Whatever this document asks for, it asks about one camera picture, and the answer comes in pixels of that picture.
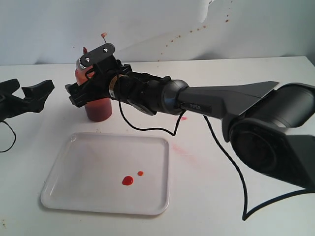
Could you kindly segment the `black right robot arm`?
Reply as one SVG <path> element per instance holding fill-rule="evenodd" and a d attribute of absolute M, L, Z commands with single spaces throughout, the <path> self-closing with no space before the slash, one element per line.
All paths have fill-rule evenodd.
<path fill-rule="evenodd" d="M 130 65 L 94 68 L 83 84 L 65 86 L 71 103 L 111 98 L 153 116 L 190 111 L 219 119 L 224 140 L 239 159 L 263 175 L 315 188 L 315 88 L 267 81 L 190 87 L 182 80 L 132 71 Z"/>

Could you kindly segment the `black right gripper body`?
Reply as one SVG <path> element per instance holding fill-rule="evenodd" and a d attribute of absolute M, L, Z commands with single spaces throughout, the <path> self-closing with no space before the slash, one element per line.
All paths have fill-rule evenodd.
<path fill-rule="evenodd" d="M 96 66 L 83 71 L 83 93 L 86 101 L 103 98 L 126 101 L 132 89 L 131 65 L 116 61 L 117 68 L 101 72 Z"/>

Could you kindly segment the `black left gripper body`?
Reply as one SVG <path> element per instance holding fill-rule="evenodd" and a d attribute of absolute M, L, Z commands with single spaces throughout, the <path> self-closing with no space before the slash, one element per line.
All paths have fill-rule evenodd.
<path fill-rule="evenodd" d="M 1 121 L 6 120 L 7 118 L 14 117 L 14 113 L 11 107 L 12 101 L 13 101 L 12 94 L 0 95 L 0 120 Z"/>

